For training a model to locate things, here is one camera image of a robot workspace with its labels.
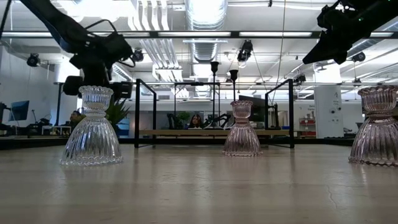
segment air duct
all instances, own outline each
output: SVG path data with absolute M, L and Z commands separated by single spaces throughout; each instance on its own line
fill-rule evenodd
M 397 32 L 398 31 L 398 22 L 395 22 L 393 25 L 383 29 L 384 32 Z M 354 47 L 352 47 L 347 54 L 347 58 L 350 58 L 370 47 L 372 47 L 373 45 L 376 45 L 380 42 L 382 42 L 383 39 L 369 39 L 369 40 L 363 40 L 362 42 L 360 42 L 359 44 L 355 45 Z
M 221 30 L 224 25 L 227 0 L 185 0 L 189 30 Z M 218 44 L 194 43 L 191 52 L 199 63 L 210 63 L 217 55 Z

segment glass candle holder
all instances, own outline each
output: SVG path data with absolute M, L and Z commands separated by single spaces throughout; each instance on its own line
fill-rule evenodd
M 122 162 L 118 137 L 105 118 L 113 90 L 82 86 L 79 92 L 86 117 L 70 135 L 61 165 L 92 166 Z
M 253 127 L 249 124 L 251 101 L 234 101 L 231 103 L 235 124 L 228 133 L 223 154 L 226 156 L 259 156 L 260 142 Z
M 392 117 L 397 90 L 396 86 L 377 86 L 358 91 L 368 119 L 355 137 L 350 162 L 398 166 L 398 121 Z

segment green plant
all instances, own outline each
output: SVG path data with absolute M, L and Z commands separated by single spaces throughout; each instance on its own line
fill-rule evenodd
M 189 119 L 189 117 L 191 117 L 191 114 L 188 113 L 188 112 L 186 112 L 186 111 L 179 112 L 178 115 L 177 115 L 177 118 L 178 118 L 183 124 L 186 123 L 186 121 Z
M 113 99 L 111 99 L 111 102 L 109 103 L 109 108 L 105 111 L 106 119 L 108 119 L 108 121 L 112 124 L 112 127 L 115 131 L 119 129 L 117 124 L 129 113 L 130 107 L 126 108 L 124 106 L 125 102 L 126 99 L 122 102 L 120 102 L 120 100 L 114 101 Z

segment spotlight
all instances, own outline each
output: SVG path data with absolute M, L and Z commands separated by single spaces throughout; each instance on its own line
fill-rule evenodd
M 241 50 L 239 51 L 238 61 L 246 62 L 251 56 L 252 51 L 253 51 L 253 44 L 251 43 L 251 40 L 245 40 Z
M 136 48 L 134 49 L 134 53 L 132 53 L 132 59 L 135 62 L 141 62 L 144 60 L 144 54 L 142 54 L 142 49 Z
M 30 53 L 30 57 L 27 59 L 26 64 L 30 67 L 39 67 L 40 66 L 40 59 L 39 54 L 37 53 Z
M 353 81 L 353 83 L 362 83 L 360 78 L 355 78 L 355 80 Z
M 295 83 L 303 83 L 306 81 L 307 81 L 307 79 L 305 78 L 304 74 L 301 74 L 293 79 L 293 82 L 295 82 Z
M 365 59 L 366 55 L 363 52 L 354 55 L 352 58 L 353 62 L 363 62 Z

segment cable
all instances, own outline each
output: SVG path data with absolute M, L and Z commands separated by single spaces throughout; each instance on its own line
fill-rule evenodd
M 1 25 L 0 25 L 0 40 L 2 38 L 2 33 L 4 31 L 4 26 L 6 25 L 7 15 L 11 7 L 11 0 L 7 1 L 6 9 L 4 10 L 4 14 L 2 15 Z
M 28 59 L 25 55 L 22 55 L 22 54 L 18 53 L 18 51 L 16 51 L 16 50 L 14 49 L 14 47 L 13 47 L 9 42 L 4 41 L 4 40 L 0 40 L 0 43 L 2 43 L 2 45 L 0 45 L 0 46 L 5 46 L 4 44 L 6 44 L 6 45 L 8 46 L 8 48 L 10 48 L 14 54 L 20 56 L 21 58 L 23 58 L 23 59 L 25 59 L 25 60 Z
M 259 64 L 257 62 L 257 57 L 256 57 L 256 53 L 254 52 L 254 49 L 253 49 L 253 56 L 254 56 L 254 60 L 256 61 L 257 69 L 259 70 L 259 74 L 260 74 L 260 77 L 261 77 L 262 84 L 264 85 L 264 88 L 266 89 L 266 91 L 268 91 L 267 86 L 266 86 L 266 82 L 264 81 L 264 78 L 262 77 L 260 66 L 259 66 Z
M 285 7 L 284 7 L 284 20 L 283 20 L 283 24 L 282 24 L 282 40 L 281 40 L 281 43 L 280 43 L 278 77 L 276 79 L 275 87 L 278 86 L 278 81 L 279 81 L 279 76 L 280 76 L 280 66 L 282 64 L 282 51 L 284 49 L 285 15 L 286 15 L 286 0 L 285 0 Z M 272 97 L 271 106 L 274 104 L 275 94 L 276 94 L 276 91 L 274 91 L 274 96 Z

